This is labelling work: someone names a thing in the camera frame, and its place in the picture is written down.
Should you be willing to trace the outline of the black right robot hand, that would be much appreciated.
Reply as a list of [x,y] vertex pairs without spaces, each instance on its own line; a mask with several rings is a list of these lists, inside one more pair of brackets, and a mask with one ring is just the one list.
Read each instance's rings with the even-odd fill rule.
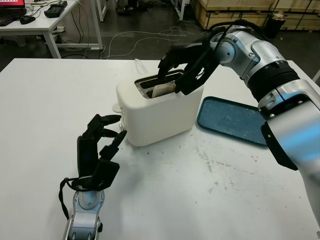
[[210,40],[217,34],[216,31],[207,32],[199,39],[185,44],[172,45],[158,65],[158,78],[164,79],[167,73],[185,64],[181,83],[205,82],[219,65],[217,54],[210,46]]

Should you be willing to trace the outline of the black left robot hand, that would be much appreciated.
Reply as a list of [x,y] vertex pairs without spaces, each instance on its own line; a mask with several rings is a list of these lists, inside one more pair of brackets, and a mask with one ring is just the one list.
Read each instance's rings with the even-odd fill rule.
[[[86,131],[77,138],[77,171],[80,178],[93,175],[99,163],[98,154],[101,154],[102,160],[106,162],[110,161],[119,151],[119,145],[127,132],[123,130],[118,133],[105,128],[105,126],[120,120],[120,115],[101,116],[96,114],[87,124]],[[98,142],[101,138],[112,138],[113,141],[110,145],[103,147],[101,152],[98,152]]]

